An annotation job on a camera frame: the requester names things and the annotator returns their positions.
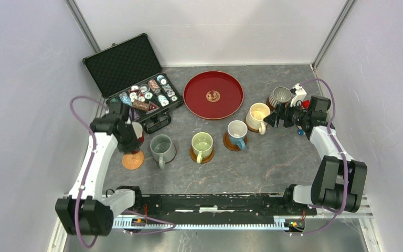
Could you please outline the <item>wooden coaster two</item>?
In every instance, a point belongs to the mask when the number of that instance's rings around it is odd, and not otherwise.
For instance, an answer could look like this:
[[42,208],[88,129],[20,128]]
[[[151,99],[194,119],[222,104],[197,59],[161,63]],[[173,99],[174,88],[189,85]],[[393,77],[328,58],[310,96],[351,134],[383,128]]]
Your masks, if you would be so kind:
[[243,137],[235,137],[225,132],[223,136],[224,146],[231,151],[242,151],[247,148],[248,138],[246,135]]

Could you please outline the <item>blue handled white mug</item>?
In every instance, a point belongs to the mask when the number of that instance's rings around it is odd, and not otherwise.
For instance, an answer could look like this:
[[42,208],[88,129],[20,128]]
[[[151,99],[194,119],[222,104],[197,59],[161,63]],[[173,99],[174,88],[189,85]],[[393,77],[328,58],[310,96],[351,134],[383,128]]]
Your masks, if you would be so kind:
[[248,132],[246,124],[240,120],[231,121],[228,124],[227,131],[231,144],[236,145],[240,150],[245,150],[245,137]]

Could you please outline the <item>grey striped cup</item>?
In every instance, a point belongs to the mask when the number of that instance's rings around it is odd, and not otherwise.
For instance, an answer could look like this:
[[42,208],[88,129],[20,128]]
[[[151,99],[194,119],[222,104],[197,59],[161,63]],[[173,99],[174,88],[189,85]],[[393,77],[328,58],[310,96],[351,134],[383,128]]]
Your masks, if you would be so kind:
[[278,104],[290,101],[292,94],[286,87],[276,87],[269,95],[270,100],[277,100]]

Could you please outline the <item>wooden coaster three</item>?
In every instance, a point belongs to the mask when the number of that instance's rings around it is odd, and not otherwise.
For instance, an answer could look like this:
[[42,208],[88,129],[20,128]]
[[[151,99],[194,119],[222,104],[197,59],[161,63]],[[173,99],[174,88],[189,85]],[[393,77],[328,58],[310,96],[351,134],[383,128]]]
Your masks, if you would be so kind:
[[160,164],[166,164],[171,162],[176,156],[176,147],[172,143],[161,143],[160,154],[158,162]]

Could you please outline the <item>green mug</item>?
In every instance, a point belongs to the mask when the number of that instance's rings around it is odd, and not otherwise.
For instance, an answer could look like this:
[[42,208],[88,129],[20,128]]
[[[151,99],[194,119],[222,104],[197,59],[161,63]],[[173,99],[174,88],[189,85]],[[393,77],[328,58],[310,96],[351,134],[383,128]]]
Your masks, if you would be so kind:
[[191,141],[192,150],[197,163],[211,156],[213,152],[213,138],[206,132],[196,133]]

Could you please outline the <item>cream ribbed mug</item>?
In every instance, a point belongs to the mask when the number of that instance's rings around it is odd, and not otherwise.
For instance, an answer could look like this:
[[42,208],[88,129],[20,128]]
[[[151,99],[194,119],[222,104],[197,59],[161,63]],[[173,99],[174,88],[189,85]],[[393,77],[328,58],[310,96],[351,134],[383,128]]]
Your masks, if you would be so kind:
[[260,102],[254,103],[250,107],[246,115],[246,119],[252,128],[259,129],[259,133],[264,135],[266,133],[267,123],[265,123],[263,120],[270,113],[271,111],[266,104]]

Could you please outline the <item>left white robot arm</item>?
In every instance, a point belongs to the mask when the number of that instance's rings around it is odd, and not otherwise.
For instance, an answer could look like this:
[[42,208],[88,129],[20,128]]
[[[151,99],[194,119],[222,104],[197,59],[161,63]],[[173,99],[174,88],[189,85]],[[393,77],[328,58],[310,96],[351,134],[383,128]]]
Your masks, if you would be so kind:
[[130,154],[142,144],[129,121],[128,105],[117,101],[108,107],[104,116],[86,125],[90,136],[82,168],[68,196],[55,204],[58,218],[70,235],[107,236],[123,211],[137,214],[144,207],[135,186],[121,186],[109,197],[102,194],[113,152]]

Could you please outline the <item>wooden coaster one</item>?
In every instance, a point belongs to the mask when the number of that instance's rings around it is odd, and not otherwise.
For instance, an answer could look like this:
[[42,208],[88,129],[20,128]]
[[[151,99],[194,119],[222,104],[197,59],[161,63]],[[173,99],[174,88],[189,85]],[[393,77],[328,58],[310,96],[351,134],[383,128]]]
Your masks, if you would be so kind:
[[247,128],[248,128],[249,131],[254,132],[254,133],[259,133],[259,129],[254,129],[254,128],[252,128],[252,127],[249,125],[247,119],[244,120],[244,123],[246,124],[246,126],[247,126]]

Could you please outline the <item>woven cork coaster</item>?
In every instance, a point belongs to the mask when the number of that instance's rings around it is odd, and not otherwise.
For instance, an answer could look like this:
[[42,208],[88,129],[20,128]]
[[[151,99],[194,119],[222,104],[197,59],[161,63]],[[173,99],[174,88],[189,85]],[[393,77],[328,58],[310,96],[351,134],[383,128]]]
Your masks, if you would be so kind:
[[144,162],[144,153],[142,151],[136,152],[134,154],[124,154],[122,158],[122,165],[127,170],[136,170]]

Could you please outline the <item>red round tray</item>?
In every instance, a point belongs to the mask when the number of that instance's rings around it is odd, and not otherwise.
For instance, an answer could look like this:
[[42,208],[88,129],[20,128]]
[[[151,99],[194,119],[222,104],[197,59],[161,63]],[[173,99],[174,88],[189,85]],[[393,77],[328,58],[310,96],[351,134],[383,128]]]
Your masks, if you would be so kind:
[[188,110],[208,120],[220,120],[241,107],[244,91],[240,82],[228,73],[207,71],[197,74],[183,92]]

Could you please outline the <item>grey mug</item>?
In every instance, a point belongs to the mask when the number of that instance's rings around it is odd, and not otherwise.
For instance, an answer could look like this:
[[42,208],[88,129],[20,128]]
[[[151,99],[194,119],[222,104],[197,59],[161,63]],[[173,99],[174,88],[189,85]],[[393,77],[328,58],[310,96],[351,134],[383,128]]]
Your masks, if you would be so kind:
[[164,169],[166,164],[173,161],[176,156],[176,146],[165,134],[157,135],[151,140],[150,150],[160,169]]

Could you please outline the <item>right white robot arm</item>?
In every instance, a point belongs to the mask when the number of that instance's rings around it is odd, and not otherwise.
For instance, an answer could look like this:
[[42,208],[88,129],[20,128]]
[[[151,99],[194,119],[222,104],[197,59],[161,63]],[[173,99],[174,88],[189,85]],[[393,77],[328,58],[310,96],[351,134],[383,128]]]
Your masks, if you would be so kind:
[[360,208],[367,166],[354,160],[337,139],[333,125],[327,120],[332,105],[328,98],[312,96],[307,107],[301,101],[293,106],[289,102],[280,103],[264,119],[273,127],[280,120],[285,128],[299,126],[322,159],[311,185],[292,184],[285,190],[282,208],[288,214],[296,214],[303,205],[351,213]]

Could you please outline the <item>wooden coaster four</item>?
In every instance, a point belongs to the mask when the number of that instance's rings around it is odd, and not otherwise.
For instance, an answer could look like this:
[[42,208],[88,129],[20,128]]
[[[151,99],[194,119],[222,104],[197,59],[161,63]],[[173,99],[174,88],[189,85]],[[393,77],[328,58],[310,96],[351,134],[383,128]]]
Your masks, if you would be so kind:
[[278,101],[270,100],[269,98],[267,98],[266,105],[270,108],[271,111],[274,111],[278,105]]

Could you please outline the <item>white bowl cup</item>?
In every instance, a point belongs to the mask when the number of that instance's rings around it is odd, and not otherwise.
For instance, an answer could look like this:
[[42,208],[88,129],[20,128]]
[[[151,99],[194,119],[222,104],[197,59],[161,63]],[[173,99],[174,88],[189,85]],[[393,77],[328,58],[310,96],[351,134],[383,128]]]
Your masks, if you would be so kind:
[[132,126],[134,129],[135,135],[136,135],[138,141],[140,142],[139,147],[137,147],[135,150],[132,151],[132,154],[136,154],[136,153],[140,152],[141,146],[144,142],[144,130],[143,130],[143,126],[138,122],[132,122]]

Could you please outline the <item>wooden coaster five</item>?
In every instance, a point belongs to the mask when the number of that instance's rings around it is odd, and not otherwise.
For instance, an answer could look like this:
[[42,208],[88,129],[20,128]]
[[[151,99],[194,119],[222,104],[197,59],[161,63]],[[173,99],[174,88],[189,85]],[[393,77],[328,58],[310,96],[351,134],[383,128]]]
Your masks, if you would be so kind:
[[[192,147],[189,149],[189,154],[190,154],[191,159],[192,159],[194,162],[197,163],[197,156],[196,156],[196,154],[194,153],[194,150],[193,150]],[[205,157],[205,158],[202,158],[201,164],[204,164],[204,163],[207,163],[207,162],[211,161],[211,160],[213,159],[214,155],[215,155],[215,149],[213,148],[213,150],[212,150],[210,156]]]

